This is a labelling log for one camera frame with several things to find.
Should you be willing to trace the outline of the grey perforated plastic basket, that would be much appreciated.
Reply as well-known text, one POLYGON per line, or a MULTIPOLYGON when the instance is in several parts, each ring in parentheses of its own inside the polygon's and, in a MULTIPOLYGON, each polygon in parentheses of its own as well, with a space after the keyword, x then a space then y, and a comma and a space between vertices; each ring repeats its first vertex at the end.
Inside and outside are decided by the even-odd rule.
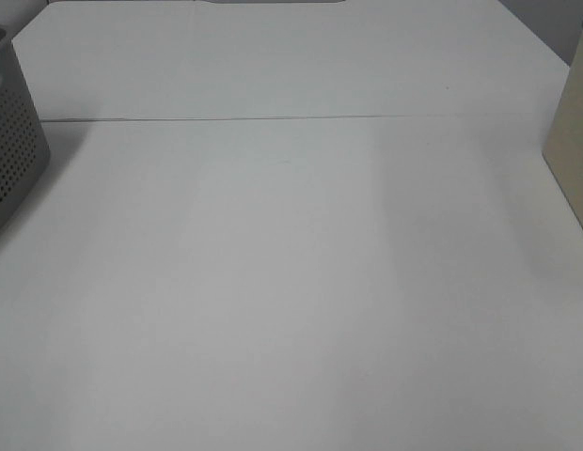
POLYGON ((37 184, 50 156, 12 34, 0 25, 0 232, 37 184))

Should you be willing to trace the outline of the beige box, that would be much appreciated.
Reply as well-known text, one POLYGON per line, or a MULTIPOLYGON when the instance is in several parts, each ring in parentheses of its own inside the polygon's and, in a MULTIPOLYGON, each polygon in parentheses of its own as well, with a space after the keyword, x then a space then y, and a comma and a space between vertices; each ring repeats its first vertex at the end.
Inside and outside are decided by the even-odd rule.
POLYGON ((583 229, 583 23, 543 156, 583 229))

